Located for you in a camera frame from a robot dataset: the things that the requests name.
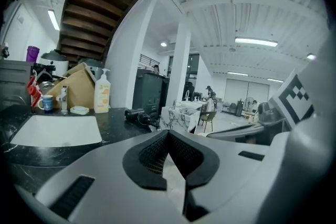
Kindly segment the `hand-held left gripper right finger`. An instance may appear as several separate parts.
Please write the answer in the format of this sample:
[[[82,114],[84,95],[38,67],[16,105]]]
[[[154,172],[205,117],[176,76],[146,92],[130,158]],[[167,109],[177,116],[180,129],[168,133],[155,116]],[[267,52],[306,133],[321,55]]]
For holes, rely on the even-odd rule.
[[[257,224],[272,182],[272,146],[167,134],[169,154],[185,178],[184,206],[168,224]]]

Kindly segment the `blue mug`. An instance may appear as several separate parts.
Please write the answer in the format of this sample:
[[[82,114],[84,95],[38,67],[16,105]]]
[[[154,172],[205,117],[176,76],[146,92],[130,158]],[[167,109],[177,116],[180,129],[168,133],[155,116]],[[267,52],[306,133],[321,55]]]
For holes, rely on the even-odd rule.
[[[43,95],[37,102],[37,107],[45,113],[51,113],[54,109],[53,96],[48,94]]]

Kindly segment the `white pump soap bottle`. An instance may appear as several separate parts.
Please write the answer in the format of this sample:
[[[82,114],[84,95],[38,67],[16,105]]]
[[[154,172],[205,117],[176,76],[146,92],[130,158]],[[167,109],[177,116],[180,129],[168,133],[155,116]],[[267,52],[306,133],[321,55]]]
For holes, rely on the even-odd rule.
[[[109,111],[111,83],[107,79],[106,72],[109,69],[103,68],[100,79],[95,83],[94,93],[94,111],[95,113],[107,113]]]

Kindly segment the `black marble vanity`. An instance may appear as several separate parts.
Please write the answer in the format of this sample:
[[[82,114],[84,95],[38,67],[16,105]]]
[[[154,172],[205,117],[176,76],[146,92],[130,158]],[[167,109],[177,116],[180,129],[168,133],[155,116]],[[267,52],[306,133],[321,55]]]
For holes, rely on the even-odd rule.
[[[0,111],[0,188],[17,184],[30,193],[54,174],[89,151],[149,133],[146,125],[132,123],[124,117],[125,108],[113,108],[95,116],[102,141],[91,145],[36,147],[12,143],[17,131],[37,111],[26,105],[13,105]]]

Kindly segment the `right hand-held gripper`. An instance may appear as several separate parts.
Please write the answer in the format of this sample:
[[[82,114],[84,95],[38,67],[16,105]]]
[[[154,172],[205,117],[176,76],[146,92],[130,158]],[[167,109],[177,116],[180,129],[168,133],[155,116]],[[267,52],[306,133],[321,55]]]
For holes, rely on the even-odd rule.
[[[206,137],[217,140],[235,140],[262,133],[265,130],[263,126],[271,126],[278,122],[284,126],[296,126],[300,121],[311,117],[313,113],[312,101],[296,71],[292,71],[268,102],[260,103],[258,107],[260,124],[247,124],[233,129],[211,132]]]

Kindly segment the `wooden staircase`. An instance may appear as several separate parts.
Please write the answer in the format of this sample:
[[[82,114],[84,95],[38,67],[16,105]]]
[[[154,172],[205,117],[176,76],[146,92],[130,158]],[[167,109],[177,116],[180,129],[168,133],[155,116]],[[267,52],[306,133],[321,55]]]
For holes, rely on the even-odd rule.
[[[138,0],[65,0],[58,48],[71,66],[105,61],[112,37]]]

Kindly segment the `purple bucket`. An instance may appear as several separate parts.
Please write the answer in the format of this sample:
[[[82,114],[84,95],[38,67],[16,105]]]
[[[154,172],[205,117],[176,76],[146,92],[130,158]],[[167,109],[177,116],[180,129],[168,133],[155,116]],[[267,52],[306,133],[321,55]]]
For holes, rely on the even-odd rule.
[[[36,62],[39,52],[40,52],[40,50],[39,50],[38,47],[28,46],[27,47],[27,54],[26,54],[26,61],[27,62]]]

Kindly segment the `pale soap dish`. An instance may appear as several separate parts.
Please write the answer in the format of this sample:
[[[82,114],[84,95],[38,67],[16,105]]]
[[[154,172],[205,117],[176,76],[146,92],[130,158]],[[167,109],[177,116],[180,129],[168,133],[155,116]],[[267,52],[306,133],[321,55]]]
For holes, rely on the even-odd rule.
[[[84,106],[73,106],[70,108],[70,112],[73,114],[86,115],[89,113],[89,108]]]

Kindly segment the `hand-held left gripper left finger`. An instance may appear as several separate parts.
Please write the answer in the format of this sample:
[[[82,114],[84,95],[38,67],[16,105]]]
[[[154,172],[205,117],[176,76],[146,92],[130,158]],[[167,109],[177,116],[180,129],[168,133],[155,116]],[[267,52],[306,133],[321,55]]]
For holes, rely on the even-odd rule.
[[[143,134],[90,151],[45,182],[35,198],[51,207],[79,176],[87,176],[94,181],[69,216],[72,223],[184,224],[165,191],[139,187],[123,169],[127,150],[154,135]]]

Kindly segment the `black hair dryer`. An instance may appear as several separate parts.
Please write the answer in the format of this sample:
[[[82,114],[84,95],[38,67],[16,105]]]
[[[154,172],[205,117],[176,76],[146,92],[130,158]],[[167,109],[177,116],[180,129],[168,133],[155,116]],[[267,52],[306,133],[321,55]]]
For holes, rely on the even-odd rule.
[[[127,121],[135,122],[141,126],[149,125],[156,129],[159,128],[159,122],[146,114],[143,109],[127,109],[125,110],[124,117]]]

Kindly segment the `brown cardboard box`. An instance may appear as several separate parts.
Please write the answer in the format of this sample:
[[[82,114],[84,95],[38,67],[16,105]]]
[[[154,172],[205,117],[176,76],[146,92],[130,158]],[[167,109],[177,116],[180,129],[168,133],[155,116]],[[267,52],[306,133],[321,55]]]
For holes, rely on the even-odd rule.
[[[61,95],[62,87],[67,86],[68,110],[74,106],[93,109],[96,79],[88,66],[85,63],[80,63],[68,70],[63,76],[65,79],[57,80],[54,87],[46,93],[53,96],[54,108],[61,108],[61,102],[57,100],[57,97]]]

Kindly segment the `white cylindrical appliance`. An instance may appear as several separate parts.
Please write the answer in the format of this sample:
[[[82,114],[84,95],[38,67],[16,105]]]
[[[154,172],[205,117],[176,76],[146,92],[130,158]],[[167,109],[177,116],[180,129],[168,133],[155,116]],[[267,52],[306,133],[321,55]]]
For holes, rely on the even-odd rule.
[[[42,54],[39,63],[42,65],[51,65],[55,67],[53,75],[61,77],[68,70],[69,61],[66,56],[62,55],[59,50],[54,49]]]
[[[95,59],[90,59],[90,58],[84,58],[81,60],[84,62],[91,73],[94,75],[95,79],[98,80],[101,78],[101,75],[103,74],[103,63],[101,61],[95,60]]]

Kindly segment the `black cabinet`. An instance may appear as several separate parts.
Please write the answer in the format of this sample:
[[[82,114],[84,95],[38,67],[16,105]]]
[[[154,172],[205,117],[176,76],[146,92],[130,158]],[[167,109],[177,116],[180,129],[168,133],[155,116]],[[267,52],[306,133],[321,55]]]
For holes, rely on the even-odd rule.
[[[166,104],[170,79],[150,70],[138,69],[136,73],[132,108],[143,109],[150,118],[158,120]]]

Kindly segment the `dark chair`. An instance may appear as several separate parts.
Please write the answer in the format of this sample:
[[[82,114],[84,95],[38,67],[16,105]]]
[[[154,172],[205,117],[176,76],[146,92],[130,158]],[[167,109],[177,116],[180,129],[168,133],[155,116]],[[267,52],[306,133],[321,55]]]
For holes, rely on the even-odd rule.
[[[202,112],[199,117],[198,123],[201,123],[201,126],[204,128],[204,133],[206,132],[208,124],[211,127],[211,131],[213,131],[213,119],[215,118],[217,112]]]

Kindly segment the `dark grey appliance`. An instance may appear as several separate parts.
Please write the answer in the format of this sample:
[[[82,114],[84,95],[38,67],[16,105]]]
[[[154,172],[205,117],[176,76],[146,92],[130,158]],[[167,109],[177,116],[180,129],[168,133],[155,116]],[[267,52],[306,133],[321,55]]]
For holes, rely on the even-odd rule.
[[[0,60],[0,111],[12,105],[31,105],[27,85],[32,62]]]

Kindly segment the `white marble island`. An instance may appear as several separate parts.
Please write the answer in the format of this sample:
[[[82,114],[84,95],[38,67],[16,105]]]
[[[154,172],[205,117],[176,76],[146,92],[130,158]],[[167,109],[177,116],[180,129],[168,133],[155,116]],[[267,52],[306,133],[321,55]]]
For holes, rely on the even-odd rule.
[[[200,115],[206,112],[207,106],[206,101],[181,101],[175,102],[172,106],[164,106],[159,118],[159,127],[162,130],[194,134]]]

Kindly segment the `white sink basin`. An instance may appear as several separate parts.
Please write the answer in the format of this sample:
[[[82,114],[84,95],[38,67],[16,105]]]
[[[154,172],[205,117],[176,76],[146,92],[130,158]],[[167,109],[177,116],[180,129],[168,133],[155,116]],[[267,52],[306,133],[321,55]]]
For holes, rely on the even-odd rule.
[[[32,116],[15,134],[12,144],[67,147],[102,141],[94,116]]]

